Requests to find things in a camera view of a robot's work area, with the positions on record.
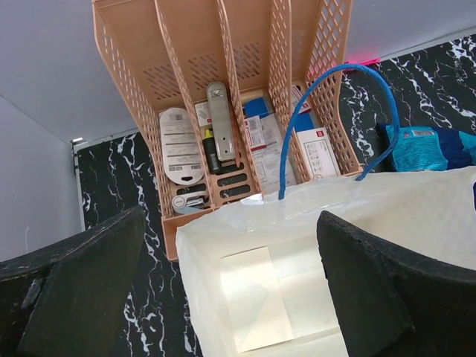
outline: red and white box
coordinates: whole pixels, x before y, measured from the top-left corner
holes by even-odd
[[[196,116],[199,119],[199,126],[203,129],[211,128],[211,115],[208,108],[208,102],[198,103],[195,105]]]
[[[295,110],[296,105],[299,103],[299,100],[303,97],[300,90],[297,86],[293,85],[291,87],[291,104],[292,104],[292,111]],[[304,101],[303,106],[301,106],[299,114],[307,113],[311,111],[311,105],[307,100]]]
[[[307,172],[313,180],[341,174],[326,128],[298,132],[297,140],[303,152]]]
[[[264,149],[266,147],[265,135],[261,126],[260,116],[256,115],[245,119],[246,141],[251,151]]]

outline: peach plastic file organizer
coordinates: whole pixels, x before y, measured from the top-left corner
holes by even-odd
[[[282,132],[291,117],[291,86],[308,84],[344,61],[352,0],[94,0],[97,48],[147,143],[158,182],[162,227],[170,260],[176,260],[176,230],[229,202],[261,191],[245,143],[242,103],[267,94]],[[211,175],[202,146],[195,103],[208,83],[227,85],[237,124],[241,165]],[[361,172],[338,112],[341,74],[317,87],[310,103],[327,128],[341,173]],[[200,143],[209,196],[199,213],[178,215],[172,198],[189,188],[164,173],[158,113],[185,107]],[[293,134],[289,150],[298,183],[309,180]]]

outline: bag handle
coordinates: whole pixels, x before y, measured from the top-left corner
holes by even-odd
[[[298,114],[300,111],[301,106],[303,106],[304,101],[308,98],[308,96],[314,91],[315,87],[317,87],[325,78],[329,75],[334,74],[337,71],[343,70],[356,70],[362,71],[364,73],[369,74],[370,76],[374,77],[379,85],[382,87],[385,97],[387,97],[388,103],[390,105],[390,111],[392,114],[392,125],[393,125],[393,139],[390,143],[390,146],[374,161],[365,167],[364,171],[357,176],[356,181],[361,181],[365,178],[365,176],[375,168],[378,164],[380,164],[384,159],[393,151],[396,144],[399,140],[399,131],[400,131],[400,121],[399,121],[399,112],[396,108],[395,97],[393,96],[392,89],[390,86],[385,82],[383,77],[380,75],[379,72],[375,71],[372,68],[368,68],[364,65],[354,64],[354,63],[346,63],[343,65],[337,65],[334,68],[331,68],[328,71],[325,71],[318,79],[314,81],[314,83],[307,89],[304,93],[302,98],[297,103],[295,110],[292,113],[291,119],[289,120],[288,129],[286,130],[286,134],[284,135],[283,147],[281,149],[281,158],[280,158],[280,191],[279,191],[279,199],[284,198],[284,193],[286,191],[286,158],[288,156],[289,151],[289,142],[291,141],[291,134],[292,130],[296,125],[296,120],[298,119]]]

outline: blue bag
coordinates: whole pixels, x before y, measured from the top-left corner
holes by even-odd
[[[377,124],[390,143],[392,125]],[[455,129],[430,126],[400,128],[399,142],[388,156],[397,172],[444,171],[476,165],[476,136]]]

